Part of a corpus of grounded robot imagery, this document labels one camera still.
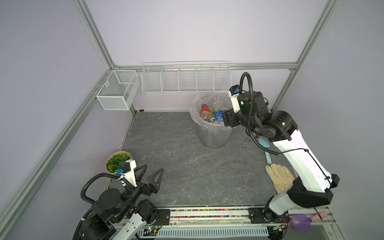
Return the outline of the small red label purple cap bottle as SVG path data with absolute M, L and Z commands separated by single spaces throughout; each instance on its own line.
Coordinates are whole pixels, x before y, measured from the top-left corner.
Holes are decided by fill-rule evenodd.
M 206 122 L 211 122 L 212 113 L 206 104 L 202 105 L 200 117 Z

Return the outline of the beige work glove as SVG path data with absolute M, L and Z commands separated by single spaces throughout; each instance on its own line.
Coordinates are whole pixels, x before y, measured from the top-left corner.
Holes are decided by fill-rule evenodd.
M 287 190 L 295 180 L 290 170 L 285 166 L 271 164 L 265 166 L 265 169 L 278 195 Z

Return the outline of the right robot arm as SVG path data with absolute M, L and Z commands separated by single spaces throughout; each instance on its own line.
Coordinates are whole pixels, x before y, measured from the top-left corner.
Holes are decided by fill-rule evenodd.
M 233 107 L 223 112 L 224 125 L 245 127 L 259 148 L 271 155 L 284 155 L 298 174 L 286 190 L 268 200 L 256 219 L 261 223 L 286 221 L 288 211 L 297 206 L 329 205 L 334 196 L 331 190 L 338 186 L 340 178 L 317 160 L 291 115 L 285 111 L 269 112 L 263 94 L 254 91 L 248 72 L 229 89 L 229 98 Z

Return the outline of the blue label bottle white cap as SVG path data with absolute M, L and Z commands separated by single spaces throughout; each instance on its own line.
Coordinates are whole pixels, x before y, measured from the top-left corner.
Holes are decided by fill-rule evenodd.
M 214 116 L 217 123 L 223 123 L 224 102 L 217 99 L 213 102 Z

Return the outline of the potted green plant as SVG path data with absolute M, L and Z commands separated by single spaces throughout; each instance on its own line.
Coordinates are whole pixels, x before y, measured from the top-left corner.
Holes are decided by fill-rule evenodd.
M 106 171 L 108 173 L 114 174 L 118 169 L 120 163 L 131 160 L 132 157 L 130 153 L 125 151 L 119 151 L 112 154 L 106 162 Z

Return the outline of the white mesh wall basket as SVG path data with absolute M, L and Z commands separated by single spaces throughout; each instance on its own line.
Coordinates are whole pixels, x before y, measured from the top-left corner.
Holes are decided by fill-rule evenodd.
M 129 111 L 139 86 L 136 71 L 112 70 L 96 97 L 104 110 Z

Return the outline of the grey mesh waste bin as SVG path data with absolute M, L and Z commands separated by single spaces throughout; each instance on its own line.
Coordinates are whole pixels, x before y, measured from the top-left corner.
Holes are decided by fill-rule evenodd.
M 223 147 L 229 140 L 232 128 L 229 131 L 209 131 L 209 130 L 203 130 L 200 126 L 197 124 L 198 129 L 198 137 L 201 141 L 201 143 L 212 149 L 218 149 Z

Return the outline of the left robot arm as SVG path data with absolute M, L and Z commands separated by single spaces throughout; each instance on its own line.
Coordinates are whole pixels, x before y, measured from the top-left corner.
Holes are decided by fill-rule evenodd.
M 141 173 L 136 176 L 135 170 Z M 79 221 L 74 240 L 130 240 L 138 237 L 138 232 L 146 225 L 163 218 L 158 215 L 158 208 L 148 199 L 139 200 L 140 196 L 149 197 L 160 190 L 164 169 L 150 175 L 148 183 L 141 179 L 147 170 L 147 165 L 139 168 L 134 161 L 120 163 L 116 174 L 101 173 L 92 177 L 81 190 L 81 199 L 91 205 L 90 209 Z M 89 186 L 101 177 L 118 180 L 125 188 L 120 192 L 116 188 L 105 190 L 97 200 L 86 195 Z

